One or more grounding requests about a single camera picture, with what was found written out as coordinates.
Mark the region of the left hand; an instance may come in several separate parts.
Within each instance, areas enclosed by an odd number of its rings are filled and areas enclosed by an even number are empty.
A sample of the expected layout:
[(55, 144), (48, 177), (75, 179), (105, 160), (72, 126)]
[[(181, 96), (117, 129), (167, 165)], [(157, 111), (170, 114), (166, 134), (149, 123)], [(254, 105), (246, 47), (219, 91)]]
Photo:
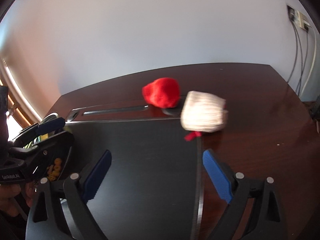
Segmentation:
[[(26, 204), (31, 207), (33, 203), (33, 197), (35, 196), (34, 182), (26, 183), (24, 189)], [(21, 187), (18, 184), (1, 185), (1, 210), (7, 210), (10, 206), (9, 200), (19, 195), (21, 191)]]

